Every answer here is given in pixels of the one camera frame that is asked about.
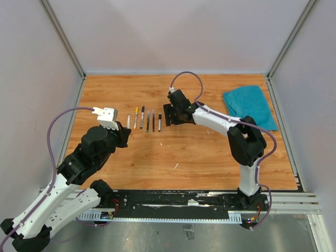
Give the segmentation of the dark blue-green gel pen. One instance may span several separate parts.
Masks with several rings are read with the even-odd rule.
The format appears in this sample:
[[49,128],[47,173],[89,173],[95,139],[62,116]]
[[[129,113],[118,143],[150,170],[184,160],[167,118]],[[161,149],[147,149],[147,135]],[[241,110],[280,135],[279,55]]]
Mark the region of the dark blue-green gel pen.
[[146,133],[149,133],[149,127],[150,127],[150,110],[148,110],[146,116]]

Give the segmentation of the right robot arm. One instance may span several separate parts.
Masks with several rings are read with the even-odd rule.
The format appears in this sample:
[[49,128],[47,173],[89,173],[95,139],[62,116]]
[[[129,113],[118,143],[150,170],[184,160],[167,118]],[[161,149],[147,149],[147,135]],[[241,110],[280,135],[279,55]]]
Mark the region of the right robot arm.
[[201,125],[228,138],[231,154],[240,170],[237,203],[244,210],[255,206],[261,194],[258,162],[267,144],[260,130],[255,128],[254,119],[231,117],[203,103],[191,103],[180,89],[170,88],[167,98],[170,103],[163,106],[166,126]]

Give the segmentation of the white marker blue end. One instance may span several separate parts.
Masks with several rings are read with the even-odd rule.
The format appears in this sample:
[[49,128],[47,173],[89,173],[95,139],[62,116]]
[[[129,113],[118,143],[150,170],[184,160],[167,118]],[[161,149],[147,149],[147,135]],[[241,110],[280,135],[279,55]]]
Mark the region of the white marker blue end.
[[142,106],[142,108],[141,108],[140,129],[142,129],[142,128],[143,128],[143,122],[144,122],[144,112],[145,112],[145,106]]

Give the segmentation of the small white pen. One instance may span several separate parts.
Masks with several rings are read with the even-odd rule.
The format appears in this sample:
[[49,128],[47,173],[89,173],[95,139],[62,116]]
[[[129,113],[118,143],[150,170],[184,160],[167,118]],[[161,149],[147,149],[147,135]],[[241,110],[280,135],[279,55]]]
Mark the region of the small white pen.
[[130,122],[131,122],[131,117],[130,117],[130,114],[128,114],[128,117],[127,117],[127,128],[128,128],[128,129],[131,128],[131,127],[130,127],[130,126],[131,126],[131,125],[130,125],[130,124],[131,124]]

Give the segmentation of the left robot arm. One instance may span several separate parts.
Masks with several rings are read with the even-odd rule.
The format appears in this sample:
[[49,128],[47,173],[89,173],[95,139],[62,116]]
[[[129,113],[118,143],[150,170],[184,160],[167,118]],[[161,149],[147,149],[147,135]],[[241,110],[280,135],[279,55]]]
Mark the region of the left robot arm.
[[12,238],[16,251],[43,251],[65,225],[84,211],[116,203],[113,190],[103,180],[94,181],[71,202],[61,205],[90,176],[99,171],[116,148],[126,148],[131,129],[90,128],[81,142],[56,169],[56,176],[35,201],[15,218],[2,221],[1,229]]

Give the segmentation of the yellow capped white marker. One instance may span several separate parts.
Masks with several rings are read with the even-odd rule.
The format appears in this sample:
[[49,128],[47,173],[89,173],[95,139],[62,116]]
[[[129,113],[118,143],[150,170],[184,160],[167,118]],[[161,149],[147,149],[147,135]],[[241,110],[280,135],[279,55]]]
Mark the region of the yellow capped white marker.
[[136,107],[135,108],[135,117],[134,117],[134,126],[133,126],[134,130],[136,130],[136,128],[137,128],[138,113],[139,113],[139,107]]

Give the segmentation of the white marker black tip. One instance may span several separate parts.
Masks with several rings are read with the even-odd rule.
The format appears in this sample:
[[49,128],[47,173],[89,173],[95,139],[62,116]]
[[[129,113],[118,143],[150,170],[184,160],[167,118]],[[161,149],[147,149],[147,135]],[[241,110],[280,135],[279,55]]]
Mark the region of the white marker black tip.
[[162,128],[162,114],[159,113],[159,116],[158,116],[158,131],[161,132],[161,128]]

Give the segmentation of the purple gel pen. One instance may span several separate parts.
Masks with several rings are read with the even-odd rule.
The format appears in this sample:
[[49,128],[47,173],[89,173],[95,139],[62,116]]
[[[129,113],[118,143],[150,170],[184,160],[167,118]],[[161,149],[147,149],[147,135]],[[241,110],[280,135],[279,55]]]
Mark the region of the purple gel pen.
[[152,132],[155,132],[155,110],[152,109]]

